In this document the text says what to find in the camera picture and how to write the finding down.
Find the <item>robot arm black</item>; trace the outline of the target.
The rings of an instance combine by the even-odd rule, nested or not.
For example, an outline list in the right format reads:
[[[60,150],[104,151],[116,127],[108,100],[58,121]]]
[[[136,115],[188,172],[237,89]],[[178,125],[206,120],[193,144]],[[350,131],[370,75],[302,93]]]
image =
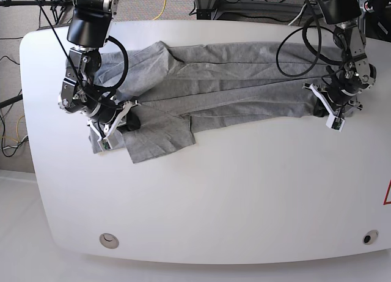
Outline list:
[[[109,35],[111,22],[117,13],[119,0],[72,0],[74,11],[67,40],[73,44],[67,54],[67,68],[59,96],[59,107],[73,114],[81,112],[97,124],[98,134],[114,127],[120,132],[140,128],[139,118],[130,110],[121,112],[131,102],[116,102],[117,89],[125,82],[128,54],[125,47]],[[118,46],[123,56],[123,73],[113,86],[95,84],[95,74],[101,67],[99,49],[107,42]]]
[[[361,9],[357,0],[316,0],[328,25],[334,25],[334,43],[341,49],[341,61],[328,61],[327,77],[331,81],[321,94],[338,116],[346,107],[353,108],[356,95],[376,82],[376,68],[365,52],[366,39],[357,25]]]

